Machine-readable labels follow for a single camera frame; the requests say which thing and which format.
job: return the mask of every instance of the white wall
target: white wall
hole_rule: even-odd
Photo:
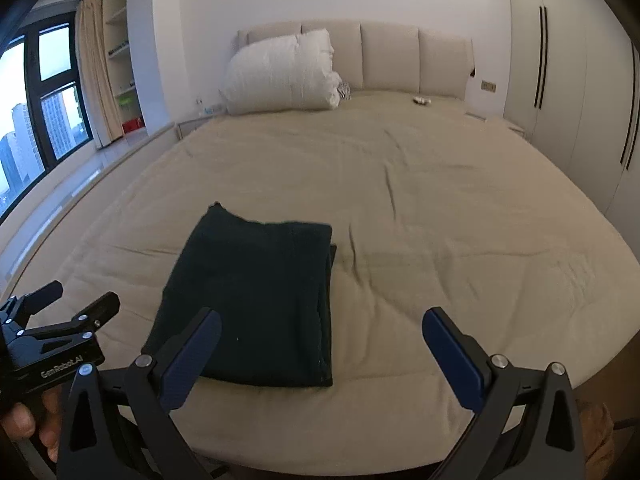
[[[41,6],[37,9],[33,9],[24,21],[20,24],[21,27],[31,25],[31,23],[39,22],[40,20],[46,20],[51,16],[57,16],[58,14],[65,14],[66,12],[75,12],[78,8],[78,0],[65,0],[58,4],[52,4],[47,6]]]
[[[150,132],[170,122],[158,67],[153,0],[127,0],[131,65],[140,108]]]
[[[180,0],[153,0],[153,9],[164,102],[170,119],[177,121],[196,107],[184,59]]]
[[[467,101],[502,115],[511,60],[510,0],[180,0],[184,55],[194,96],[219,102],[236,32],[258,23],[354,18],[407,23],[471,37],[477,76]],[[486,79],[497,93],[481,91]]]

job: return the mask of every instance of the wall shelf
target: wall shelf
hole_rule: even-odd
[[[131,84],[135,76],[131,63],[127,11],[127,0],[102,0],[102,33],[107,71],[111,93],[118,104],[118,114],[123,124],[142,115],[138,89],[135,84]],[[119,47],[116,52],[109,54],[116,45],[123,44],[124,46]]]
[[[132,85],[129,88],[125,88],[124,90],[116,92],[115,94],[113,94],[113,96],[117,99],[118,97],[122,97],[124,94],[128,94],[129,92],[135,89],[136,89],[136,86]]]
[[[116,50],[116,52],[114,52],[113,54],[107,56],[107,59],[114,59],[116,57],[122,56],[123,54],[127,54],[127,56],[130,55],[130,49],[128,44],[123,46],[121,49]]]
[[[111,17],[104,23],[107,25],[126,25],[127,23],[127,6],[114,12]]]

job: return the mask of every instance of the upholstered headboard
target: upholstered headboard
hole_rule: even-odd
[[[471,40],[397,23],[309,20],[257,25],[238,32],[240,48],[255,41],[326,28],[334,70],[352,89],[399,90],[464,100],[475,72]]]

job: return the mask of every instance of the bed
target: bed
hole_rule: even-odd
[[[640,327],[640,268],[595,206],[509,123],[466,114],[469,41],[342,20],[261,26],[239,43],[319,26],[353,99],[332,111],[222,116],[192,133],[82,238],[57,275],[60,306],[38,322],[68,319],[113,290],[122,307],[99,333],[104,366],[128,365],[210,204],[259,221],[327,222],[338,247],[334,386],[201,378],[172,416],[195,450],[245,466],[402,470],[444,458],[470,420],[422,340],[427,308],[444,307],[488,353],[516,365],[563,362],[578,385]],[[412,102],[419,92],[440,96],[421,107]]]

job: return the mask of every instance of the building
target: building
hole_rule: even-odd
[[[20,173],[20,180],[24,182],[27,178],[27,171],[24,165],[24,159],[22,158],[22,150],[20,149],[20,144],[18,143],[18,139],[15,136],[15,132],[9,132],[6,134],[6,138],[9,142],[9,147],[11,148],[11,152],[14,154],[15,165],[18,168],[18,173]]]
[[[42,100],[42,113],[56,158],[61,158],[76,145],[71,133],[62,92]]]
[[[11,203],[24,189],[24,184],[20,178],[18,167],[15,164],[14,153],[9,145],[8,134],[0,139],[0,164],[6,177],[9,191],[6,192],[7,203]]]
[[[14,120],[15,138],[22,153],[23,168],[18,168],[20,174],[26,174],[31,182],[36,180],[44,171],[36,139],[31,127],[27,103],[20,103],[11,110]]]
[[[71,128],[71,135],[74,138],[74,143],[76,144],[76,146],[78,144],[82,144],[89,138],[89,136],[86,134],[86,130],[84,129],[84,123],[78,123],[76,124],[76,126]]]

